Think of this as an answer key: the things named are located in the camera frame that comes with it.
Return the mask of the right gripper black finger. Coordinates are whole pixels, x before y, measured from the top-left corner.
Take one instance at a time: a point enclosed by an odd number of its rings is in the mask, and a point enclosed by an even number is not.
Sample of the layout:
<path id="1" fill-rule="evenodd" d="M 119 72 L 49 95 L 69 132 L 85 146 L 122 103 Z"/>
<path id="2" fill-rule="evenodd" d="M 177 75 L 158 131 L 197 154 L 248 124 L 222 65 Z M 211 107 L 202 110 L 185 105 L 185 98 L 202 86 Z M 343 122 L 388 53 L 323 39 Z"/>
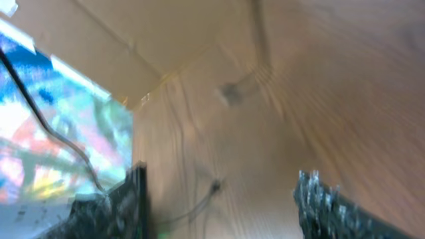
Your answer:
<path id="1" fill-rule="evenodd" d="M 319 173 L 299 172 L 293 191 L 304 239 L 409 239 L 411 235 L 327 186 Z"/>

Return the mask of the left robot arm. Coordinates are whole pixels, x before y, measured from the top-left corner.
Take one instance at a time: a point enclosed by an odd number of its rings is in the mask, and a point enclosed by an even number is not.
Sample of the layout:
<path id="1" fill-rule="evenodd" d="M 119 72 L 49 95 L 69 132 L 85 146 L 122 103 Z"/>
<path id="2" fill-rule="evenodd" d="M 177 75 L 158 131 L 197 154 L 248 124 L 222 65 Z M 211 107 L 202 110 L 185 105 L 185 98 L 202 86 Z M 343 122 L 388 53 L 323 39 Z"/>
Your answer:
<path id="1" fill-rule="evenodd" d="M 142 239 L 149 237 L 147 167 L 134 165 L 106 194 L 77 195 L 67 219 L 41 239 Z"/>

